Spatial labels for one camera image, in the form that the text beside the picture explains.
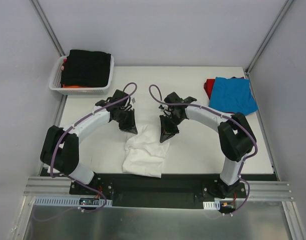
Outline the aluminium rail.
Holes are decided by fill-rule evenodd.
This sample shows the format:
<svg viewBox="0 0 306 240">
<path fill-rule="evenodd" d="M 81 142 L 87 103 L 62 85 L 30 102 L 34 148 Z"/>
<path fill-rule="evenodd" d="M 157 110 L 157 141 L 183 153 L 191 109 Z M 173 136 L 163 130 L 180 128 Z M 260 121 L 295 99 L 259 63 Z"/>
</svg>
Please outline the aluminium rail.
<svg viewBox="0 0 306 240">
<path fill-rule="evenodd" d="M 24 196 L 67 197 L 72 181 L 66 177 L 31 176 L 28 179 Z M 284 181 L 250 181 L 249 200 L 266 202 L 295 201 L 290 185 Z"/>
</svg>

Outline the pink t shirt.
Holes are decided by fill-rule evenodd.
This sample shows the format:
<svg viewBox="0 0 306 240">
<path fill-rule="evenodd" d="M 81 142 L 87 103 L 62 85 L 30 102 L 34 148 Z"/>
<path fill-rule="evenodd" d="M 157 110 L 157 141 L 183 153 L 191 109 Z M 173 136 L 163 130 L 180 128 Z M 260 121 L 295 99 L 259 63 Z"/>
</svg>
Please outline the pink t shirt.
<svg viewBox="0 0 306 240">
<path fill-rule="evenodd" d="M 67 58 L 63 59 L 63 63 L 61 65 L 61 71 L 63 71 L 65 69 L 65 63 L 67 61 Z"/>
</svg>

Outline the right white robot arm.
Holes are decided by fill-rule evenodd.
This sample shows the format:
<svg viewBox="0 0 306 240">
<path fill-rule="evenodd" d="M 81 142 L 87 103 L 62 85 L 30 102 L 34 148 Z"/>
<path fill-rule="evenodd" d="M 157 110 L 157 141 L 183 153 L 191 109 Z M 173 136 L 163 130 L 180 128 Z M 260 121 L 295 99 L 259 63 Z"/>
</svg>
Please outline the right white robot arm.
<svg viewBox="0 0 306 240">
<path fill-rule="evenodd" d="M 242 161 L 255 147 L 256 137 L 244 114 L 220 113 L 200 106 L 196 101 L 197 99 L 190 96 L 182 99 L 175 92 L 167 95 L 164 102 L 168 108 L 159 116 L 160 142 L 163 143 L 178 134 L 178 125 L 187 119 L 199 122 L 218 133 L 225 160 L 219 179 L 208 188 L 208 193 L 218 198 L 230 197 L 240 182 Z"/>
</svg>

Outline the white plastic basket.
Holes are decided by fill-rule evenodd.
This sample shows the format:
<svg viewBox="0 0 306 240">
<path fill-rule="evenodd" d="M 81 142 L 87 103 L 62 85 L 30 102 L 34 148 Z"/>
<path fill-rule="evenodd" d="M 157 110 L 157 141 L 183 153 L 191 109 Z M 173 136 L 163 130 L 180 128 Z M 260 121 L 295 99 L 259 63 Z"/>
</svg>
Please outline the white plastic basket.
<svg viewBox="0 0 306 240">
<path fill-rule="evenodd" d="M 110 73 L 108 78 L 108 83 L 105 87 L 91 87 L 91 88 L 64 88 L 61 87 L 61 75 L 62 75 L 62 64 L 67 58 L 67 55 L 59 57 L 59 59 L 54 64 L 51 74 L 49 76 L 49 89 L 52 91 L 57 91 L 62 95 L 106 95 L 109 92 L 109 88 L 113 79 L 114 71 L 114 57 L 111 56 L 110 60 Z"/>
</svg>

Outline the blue t shirt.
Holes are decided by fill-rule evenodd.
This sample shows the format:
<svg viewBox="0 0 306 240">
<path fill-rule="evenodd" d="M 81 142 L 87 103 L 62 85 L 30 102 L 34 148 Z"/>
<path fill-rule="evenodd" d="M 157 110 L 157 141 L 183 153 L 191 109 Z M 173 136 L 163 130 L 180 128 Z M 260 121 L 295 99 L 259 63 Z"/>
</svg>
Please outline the blue t shirt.
<svg viewBox="0 0 306 240">
<path fill-rule="evenodd" d="M 258 110 L 250 89 L 250 81 L 245 78 L 209 78 L 204 84 L 209 98 L 209 106 L 225 113 L 249 115 Z"/>
</svg>

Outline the white t shirt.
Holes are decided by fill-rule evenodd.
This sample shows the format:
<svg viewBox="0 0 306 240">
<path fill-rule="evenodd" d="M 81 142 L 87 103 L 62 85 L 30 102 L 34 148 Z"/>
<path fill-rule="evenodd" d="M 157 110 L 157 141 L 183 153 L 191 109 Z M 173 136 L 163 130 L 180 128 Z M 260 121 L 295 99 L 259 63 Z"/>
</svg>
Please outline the white t shirt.
<svg viewBox="0 0 306 240">
<path fill-rule="evenodd" d="M 170 142 L 160 142 L 160 127 L 138 124 L 137 134 L 128 133 L 122 170 L 127 174 L 161 178 Z"/>
</svg>

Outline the red t shirt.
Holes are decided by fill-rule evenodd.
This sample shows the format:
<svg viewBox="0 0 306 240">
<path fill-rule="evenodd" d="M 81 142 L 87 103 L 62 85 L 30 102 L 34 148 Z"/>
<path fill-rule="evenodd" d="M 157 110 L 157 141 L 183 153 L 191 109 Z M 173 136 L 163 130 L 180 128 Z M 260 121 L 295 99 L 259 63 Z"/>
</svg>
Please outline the red t shirt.
<svg viewBox="0 0 306 240">
<path fill-rule="evenodd" d="M 209 106 L 217 111 L 235 114 L 244 113 L 245 107 L 239 102 L 241 97 L 237 91 L 245 87 L 244 77 L 208 78 L 204 83 L 204 91 L 209 98 Z"/>
</svg>

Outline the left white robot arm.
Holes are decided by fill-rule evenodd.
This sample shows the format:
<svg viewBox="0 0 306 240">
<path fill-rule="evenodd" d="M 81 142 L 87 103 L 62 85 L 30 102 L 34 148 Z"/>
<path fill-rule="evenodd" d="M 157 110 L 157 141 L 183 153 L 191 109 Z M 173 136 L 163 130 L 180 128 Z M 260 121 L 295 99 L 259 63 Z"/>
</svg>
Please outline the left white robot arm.
<svg viewBox="0 0 306 240">
<path fill-rule="evenodd" d="M 96 129 L 115 121 L 120 131 L 137 134 L 135 111 L 130 95 L 116 90 L 112 97 L 98 101 L 92 111 L 65 127 L 51 126 L 41 151 L 41 162 L 52 170 L 81 182 L 81 189 L 92 195 L 99 187 L 95 173 L 80 162 L 80 143 Z"/>
</svg>

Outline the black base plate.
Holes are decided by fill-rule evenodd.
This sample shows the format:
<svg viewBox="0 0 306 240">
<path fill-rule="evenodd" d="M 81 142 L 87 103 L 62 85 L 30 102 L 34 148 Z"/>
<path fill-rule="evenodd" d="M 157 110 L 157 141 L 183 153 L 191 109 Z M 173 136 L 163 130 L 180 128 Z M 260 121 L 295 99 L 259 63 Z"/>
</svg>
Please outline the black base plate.
<svg viewBox="0 0 306 240">
<path fill-rule="evenodd" d="M 94 189 L 101 191 L 115 207 L 202 209 L 216 198 L 243 199 L 245 185 L 230 190 L 219 183 L 218 174 L 163 174 L 161 178 L 125 173 L 96 174 Z"/>
</svg>

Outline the black t shirt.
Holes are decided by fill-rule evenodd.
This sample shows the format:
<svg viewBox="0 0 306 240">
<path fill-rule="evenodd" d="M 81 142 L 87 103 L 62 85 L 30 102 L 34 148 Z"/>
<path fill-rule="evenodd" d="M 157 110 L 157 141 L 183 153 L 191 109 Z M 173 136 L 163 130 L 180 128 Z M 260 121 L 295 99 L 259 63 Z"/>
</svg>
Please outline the black t shirt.
<svg viewBox="0 0 306 240">
<path fill-rule="evenodd" d="M 111 54 L 72 49 L 61 75 L 64 88 L 102 88 L 108 83 Z"/>
</svg>

